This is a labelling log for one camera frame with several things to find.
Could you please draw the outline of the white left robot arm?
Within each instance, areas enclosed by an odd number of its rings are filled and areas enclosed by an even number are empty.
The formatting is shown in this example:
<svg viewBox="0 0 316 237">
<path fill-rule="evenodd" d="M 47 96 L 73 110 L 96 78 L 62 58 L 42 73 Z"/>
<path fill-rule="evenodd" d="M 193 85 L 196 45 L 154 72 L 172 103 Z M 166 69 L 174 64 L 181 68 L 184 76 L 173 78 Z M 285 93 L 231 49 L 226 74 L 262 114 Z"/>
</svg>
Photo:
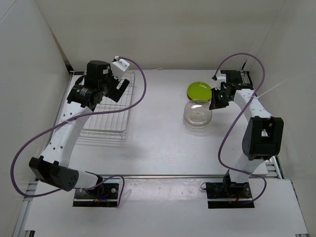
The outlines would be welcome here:
<svg viewBox="0 0 316 237">
<path fill-rule="evenodd" d="M 93 198 L 102 195 L 101 177 L 69 168 L 70 158 L 80 133 L 90 114 L 103 97 L 118 102 L 129 85 L 122 79 L 130 64 L 118 57 L 107 63 L 88 62 L 85 73 L 71 88 L 62 114 L 63 125 L 57 128 L 39 158 L 31 158 L 29 167 L 44 183 L 65 191 L 86 188 Z"/>
</svg>

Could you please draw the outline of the green plate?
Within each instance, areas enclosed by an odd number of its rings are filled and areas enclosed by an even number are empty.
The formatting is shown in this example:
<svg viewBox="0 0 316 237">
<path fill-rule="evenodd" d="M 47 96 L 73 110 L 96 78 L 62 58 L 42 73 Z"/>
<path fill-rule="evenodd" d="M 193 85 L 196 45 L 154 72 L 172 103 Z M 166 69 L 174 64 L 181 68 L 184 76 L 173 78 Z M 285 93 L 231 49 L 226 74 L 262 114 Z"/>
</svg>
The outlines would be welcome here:
<svg viewBox="0 0 316 237">
<path fill-rule="evenodd" d="M 204 82 L 193 82 L 187 88 L 187 96 L 191 100 L 201 99 L 209 101 L 212 97 L 212 88 Z"/>
</svg>

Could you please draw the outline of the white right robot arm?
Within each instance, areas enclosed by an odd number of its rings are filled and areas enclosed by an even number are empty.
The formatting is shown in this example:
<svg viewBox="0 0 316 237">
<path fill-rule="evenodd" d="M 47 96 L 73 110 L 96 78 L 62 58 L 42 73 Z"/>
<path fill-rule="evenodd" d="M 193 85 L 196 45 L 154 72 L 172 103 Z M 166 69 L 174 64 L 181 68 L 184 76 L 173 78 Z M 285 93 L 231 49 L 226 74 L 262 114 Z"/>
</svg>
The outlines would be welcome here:
<svg viewBox="0 0 316 237">
<path fill-rule="evenodd" d="M 221 74 L 222 77 L 213 78 L 217 85 L 211 90 L 210 110 L 234 102 L 248 122 L 241 142 L 242 154 L 223 179 L 222 193 L 232 198 L 248 183 L 259 165 L 279 154 L 284 121 L 272 116 L 254 97 L 253 86 L 242 80 L 240 71 L 222 70 Z"/>
</svg>

